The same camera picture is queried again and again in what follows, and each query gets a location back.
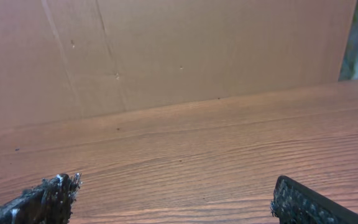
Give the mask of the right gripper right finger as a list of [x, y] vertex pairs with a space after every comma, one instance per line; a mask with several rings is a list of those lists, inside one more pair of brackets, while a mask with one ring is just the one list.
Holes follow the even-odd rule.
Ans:
[[358, 224], [358, 214], [285, 176], [278, 177], [270, 203], [280, 224]]

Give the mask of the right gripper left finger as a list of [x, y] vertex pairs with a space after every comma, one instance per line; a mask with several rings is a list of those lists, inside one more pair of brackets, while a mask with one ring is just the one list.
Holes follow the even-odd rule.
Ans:
[[0, 224], [67, 224], [81, 185], [81, 174], [58, 174], [0, 206]]

